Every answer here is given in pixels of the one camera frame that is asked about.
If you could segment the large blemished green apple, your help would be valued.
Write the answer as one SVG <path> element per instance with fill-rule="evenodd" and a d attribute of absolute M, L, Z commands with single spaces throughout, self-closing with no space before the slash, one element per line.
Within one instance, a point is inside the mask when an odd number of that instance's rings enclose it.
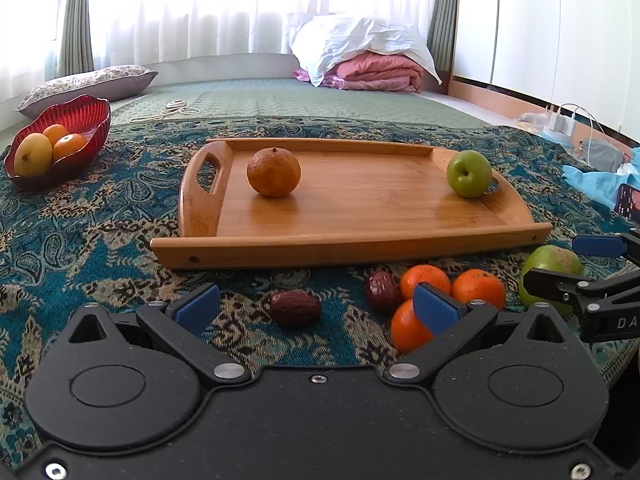
<path fill-rule="evenodd" d="M 526 292 L 523 278 L 530 269 L 544 269 L 564 274 L 583 276 L 584 265 L 574 252 L 569 249 L 554 245 L 544 245 L 534 250 L 522 266 L 518 279 L 518 296 L 524 307 L 529 308 L 535 302 L 544 301 L 544 298 L 532 296 Z"/>

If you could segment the bright orange mandarin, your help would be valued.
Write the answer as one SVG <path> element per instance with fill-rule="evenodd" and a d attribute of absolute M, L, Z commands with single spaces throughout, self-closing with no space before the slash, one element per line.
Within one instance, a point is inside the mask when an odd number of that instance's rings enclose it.
<path fill-rule="evenodd" d="M 430 264 L 418 264 L 408 269 L 400 279 L 400 292 L 402 298 L 409 300 L 413 297 L 416 286 L 420 283 L 427 283 L 444 294 L 451 292 L 451 282 L 447 274 L 437 266 Z"/>

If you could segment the dark red date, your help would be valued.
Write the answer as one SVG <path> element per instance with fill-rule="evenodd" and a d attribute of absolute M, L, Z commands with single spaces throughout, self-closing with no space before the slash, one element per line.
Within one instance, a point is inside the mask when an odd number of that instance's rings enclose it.
<path fill-rule="evenodd" d="M 368 306 L 379 314 L 393 314 L 402 296 L 393 275 L 386 271 L 371 273 L 364 285 Z"/>
<path fill-rule="evenodd" d="M 321 304 L 306 292 L 276 292 L 269 299 L 269 313 L 279 324 L 309 324 L 318 320 Z"/>

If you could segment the smartphone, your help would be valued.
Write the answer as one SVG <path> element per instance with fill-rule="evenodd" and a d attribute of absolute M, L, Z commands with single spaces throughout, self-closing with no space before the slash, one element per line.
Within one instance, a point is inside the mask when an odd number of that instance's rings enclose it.
<path fill-rule="evenodd" d="M 616 193 L 614 211 L 623 218 L 640 224 L 640 191 L 628 183 L 622 183 Z"/>

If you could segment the light blue cloth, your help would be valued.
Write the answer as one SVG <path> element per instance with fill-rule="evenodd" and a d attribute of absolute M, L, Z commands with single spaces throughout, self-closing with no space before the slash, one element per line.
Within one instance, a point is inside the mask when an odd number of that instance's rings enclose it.
<path fill-rule="evenodd" d="M 564 180 L 576 190 L 587 195 L 590 200 L 607 206 L 613 210 L 616 205 L 618 188 L 628 184 L 635 190 L 639 189 L 639 149 L 631 151 L 631 160 L 627 167 L 630 174 L 612 174 L 603 171 L 582 171 L 574 166 L 563 166 Z"/>

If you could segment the grey pouch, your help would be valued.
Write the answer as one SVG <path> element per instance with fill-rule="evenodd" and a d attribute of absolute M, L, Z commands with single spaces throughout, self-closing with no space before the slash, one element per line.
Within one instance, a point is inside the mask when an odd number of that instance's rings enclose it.
<path fill-rule="evenodd" d="M 608 141 L 601 139 L 586 139 L 580 142 L 580 151 L 585 163 L 601 172 L 616 173 L 625 159 L 620 149 Z"/>

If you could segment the small green apple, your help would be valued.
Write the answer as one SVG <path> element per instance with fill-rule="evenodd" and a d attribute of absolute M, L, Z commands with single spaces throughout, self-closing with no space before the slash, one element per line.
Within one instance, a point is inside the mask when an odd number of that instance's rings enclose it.
<path fill-rule="evenodd" d="M 454 155 L 446 169 L 450 188 L 463 198 L 477 198 L 489 188 L 492 169 L 487 158 L 477 151 L 462 151 Z"/>

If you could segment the large dull orange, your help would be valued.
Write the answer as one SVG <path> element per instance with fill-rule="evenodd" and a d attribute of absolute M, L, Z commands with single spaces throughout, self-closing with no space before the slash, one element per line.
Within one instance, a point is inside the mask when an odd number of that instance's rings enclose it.
<path fill-rule="evenodd" d="M 298 159 L 285 148 L 256 152 L 246 168 L 247 180 L 259 195 L 280 198 L 291 194 L 302 177 Z"/>

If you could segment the mandarin in bowl front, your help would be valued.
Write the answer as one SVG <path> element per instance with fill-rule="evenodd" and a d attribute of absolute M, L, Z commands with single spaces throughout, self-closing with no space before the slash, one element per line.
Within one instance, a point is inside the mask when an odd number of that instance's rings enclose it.
<path fill-rule="evenodd" d="M 59 138 L 52 148 L 52 160 L 58 160 L 73 155 L 88 143 L 88 139 L 79 133 L 69 133 Z"/>

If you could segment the mandarin in bowl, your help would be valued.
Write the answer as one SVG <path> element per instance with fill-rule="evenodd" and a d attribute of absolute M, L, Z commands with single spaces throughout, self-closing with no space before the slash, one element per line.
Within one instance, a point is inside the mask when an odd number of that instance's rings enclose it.
<path fill-rule="evenodd" d="M 88 139 L 79 133 L 69 133 L 59 138 L 52 148 L 52 160 L 58 160 L 73 155 L 88 143 Z"/>
<path fill-rule="evenodd" d="M 59 140 L 67 136 L 70 132 L 61 124 L 53 124 L 43 129 L 42 134 L 50 141 L 52 146 L 58 143 Z"/>

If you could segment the green quilted mat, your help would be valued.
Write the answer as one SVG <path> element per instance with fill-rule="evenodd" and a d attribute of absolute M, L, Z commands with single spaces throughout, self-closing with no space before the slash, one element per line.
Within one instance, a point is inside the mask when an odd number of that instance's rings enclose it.
<path fill-rule="evenodd" d="M 239 79 L 149 86 L 140 96 L 112 104 L 116 125 L 160 116 L 166 105 L 186 102 L 175 119 L 326 117 L 408 122 L 445 128 L 483 128 L 487 122 L 413 93 L 316 88 L 296 79 Z"/>

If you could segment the green curtain right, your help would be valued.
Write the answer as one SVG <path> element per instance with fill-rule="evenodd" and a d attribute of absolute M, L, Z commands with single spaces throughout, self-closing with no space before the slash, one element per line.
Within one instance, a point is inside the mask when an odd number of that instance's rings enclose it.
<path fill-rule="evenodd" d="M 451 73 L 457 14 L 458 0 L 434 0 L 427 47 L 431 51 L 436 70 L 439 72 Z"/>

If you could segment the green curtain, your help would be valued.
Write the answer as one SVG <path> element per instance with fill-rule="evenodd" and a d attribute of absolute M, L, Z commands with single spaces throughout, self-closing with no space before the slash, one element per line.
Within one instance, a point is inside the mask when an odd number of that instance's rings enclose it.
<path fill-rule="evenodd" d="M 436 70 L 439 72 L 451 73 L 457 14 L 458 0 L 434 0 L 427 47 L 431 51 Z"/>
<path fill-rule="evenodd" d="M 60 0 L 55 75 L 65 77 L 92 70 L 89 0 Z"/>

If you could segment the folded pink blanket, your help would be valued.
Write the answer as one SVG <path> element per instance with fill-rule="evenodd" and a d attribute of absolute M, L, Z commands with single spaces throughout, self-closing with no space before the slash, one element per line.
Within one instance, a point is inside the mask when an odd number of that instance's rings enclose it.
<path fill-rule="evenodd" d="M 363 52 L 331 68 L 321 87 L 336 90 L 418 93 L 425 70 L 402 54 Z"/>

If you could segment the green curtain left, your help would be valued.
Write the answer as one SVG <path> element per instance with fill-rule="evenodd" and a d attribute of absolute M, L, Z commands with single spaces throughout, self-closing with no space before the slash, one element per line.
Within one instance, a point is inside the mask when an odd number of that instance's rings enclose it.
<path fill-rule="evenodd" d="M 92 70 L 89 0 L 60 0 L 55 75 L 65 77 Z"/>

